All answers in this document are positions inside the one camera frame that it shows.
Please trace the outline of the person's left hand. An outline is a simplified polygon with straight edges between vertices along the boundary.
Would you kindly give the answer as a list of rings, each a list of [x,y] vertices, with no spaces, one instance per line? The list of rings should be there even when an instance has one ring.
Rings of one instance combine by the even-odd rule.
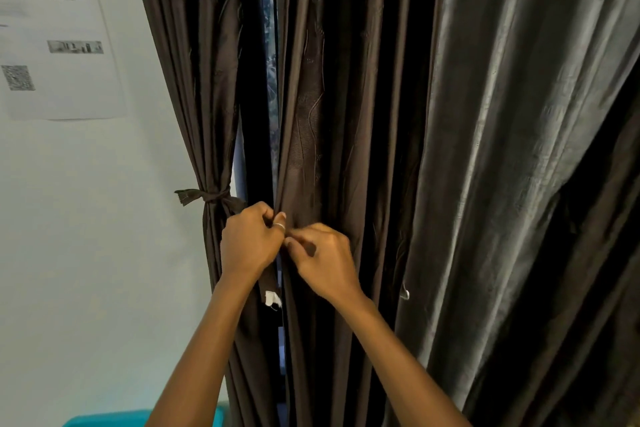
[[[276,214],[269,205],[259,202],[227,220],[221,238],[223,288],[252,287],[275,260],[282,246],[271,238]]]

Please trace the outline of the person's right hand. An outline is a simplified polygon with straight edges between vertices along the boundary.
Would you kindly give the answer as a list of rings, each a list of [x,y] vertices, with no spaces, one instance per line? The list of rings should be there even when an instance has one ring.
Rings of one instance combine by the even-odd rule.
[[[310,288],[343,315],[362,309],[365,297],[351,254],[349,239],[323,223],[290,229],[287,237],[304,243],[310,260],[298,270]]]

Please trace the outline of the brown fabric strip white end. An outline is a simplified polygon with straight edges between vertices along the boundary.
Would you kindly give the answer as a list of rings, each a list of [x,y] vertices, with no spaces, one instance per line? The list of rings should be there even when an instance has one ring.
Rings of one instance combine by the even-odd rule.
[[[260,299],[262,303],[271,309],[282,309],[281,288],[278,281],[278,268],[276,262],[268,265],[262,271],[258,279]]]

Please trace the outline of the wide dark brown curtain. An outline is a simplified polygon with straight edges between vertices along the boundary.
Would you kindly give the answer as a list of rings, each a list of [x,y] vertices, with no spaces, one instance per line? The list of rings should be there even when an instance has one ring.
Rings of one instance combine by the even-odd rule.
[[[640,0],[277,0],[277,202],[476,427],[640,410]],[[410,299],[399,299],[405,283]]]

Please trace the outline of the person's left forearm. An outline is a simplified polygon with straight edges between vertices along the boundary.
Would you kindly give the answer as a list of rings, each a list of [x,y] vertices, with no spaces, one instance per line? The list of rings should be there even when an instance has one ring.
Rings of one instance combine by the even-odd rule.
[[[145,427],[213,426],[239,318],[258,276],[223,273]]]

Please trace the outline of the person's right forearm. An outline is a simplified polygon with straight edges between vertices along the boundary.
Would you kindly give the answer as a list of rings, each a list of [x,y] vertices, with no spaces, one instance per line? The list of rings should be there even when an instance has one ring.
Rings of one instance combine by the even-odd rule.
[[[333,304],[371,361],[401,427],[472,427],[369,298],[350,292]]]

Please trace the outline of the knotted brown curtain tieback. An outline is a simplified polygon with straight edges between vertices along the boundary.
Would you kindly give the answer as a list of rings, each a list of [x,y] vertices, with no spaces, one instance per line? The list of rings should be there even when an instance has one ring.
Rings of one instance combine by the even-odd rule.
[[[227,217],[239,214],[246,208],[246,202],[239,197],[232,196],[229,188],[216,192],[188,188],[176,190],[174,193],[179,198],[182,206],[186,206],[197,199],[201,199],[204,203],[220,204]]]

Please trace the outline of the window glass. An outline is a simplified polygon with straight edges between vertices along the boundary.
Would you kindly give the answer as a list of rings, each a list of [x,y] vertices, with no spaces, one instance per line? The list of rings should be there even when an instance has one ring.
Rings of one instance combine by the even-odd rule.
[[[240,0],[234,172],[247,204],[275,203],[280,152],[276,0]]]

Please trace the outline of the tied dark brown curtain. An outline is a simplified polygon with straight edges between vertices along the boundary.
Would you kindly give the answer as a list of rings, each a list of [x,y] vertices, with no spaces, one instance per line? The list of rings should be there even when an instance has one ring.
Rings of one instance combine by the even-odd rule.
[[[197,189],[230,189],[239,122],[240,0],[143,0]],[[204,203],[211,287],[220,280],[220,204]]]

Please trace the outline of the teal plastic container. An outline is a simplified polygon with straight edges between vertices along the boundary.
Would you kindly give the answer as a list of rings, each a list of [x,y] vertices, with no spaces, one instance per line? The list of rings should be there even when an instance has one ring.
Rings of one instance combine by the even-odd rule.
[[[146,409],[78,415],[69,419],[62,427],[145,427],[151,413],[151,409]],[[228,403],[219,403],[211,427],[225,427],[228,417]]]

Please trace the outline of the white printed paper sheet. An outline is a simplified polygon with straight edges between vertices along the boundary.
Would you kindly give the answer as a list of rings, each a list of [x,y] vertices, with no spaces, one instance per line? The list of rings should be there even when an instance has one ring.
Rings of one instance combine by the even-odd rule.
[[[127,115],[99,0],[0,0],[0,103],[17,121]]]

